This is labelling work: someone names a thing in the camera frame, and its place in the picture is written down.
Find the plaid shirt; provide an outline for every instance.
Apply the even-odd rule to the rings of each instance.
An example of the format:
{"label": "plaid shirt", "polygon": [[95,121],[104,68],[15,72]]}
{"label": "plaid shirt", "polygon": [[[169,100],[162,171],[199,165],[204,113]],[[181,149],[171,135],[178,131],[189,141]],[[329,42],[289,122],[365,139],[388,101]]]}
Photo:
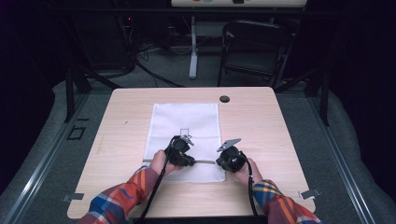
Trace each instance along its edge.
{"label": "plaid shirt", "polygon": [[[128,223],[129,212],[146,200],[158,178],[151,168],[136,172],[127,183],[103,191],[91,201],[90,211],[81,223]],[[321,223],[306,208],[282,195],[271,180],[262,180],[253,187],[256,202],[268,216],[268,223]]]}

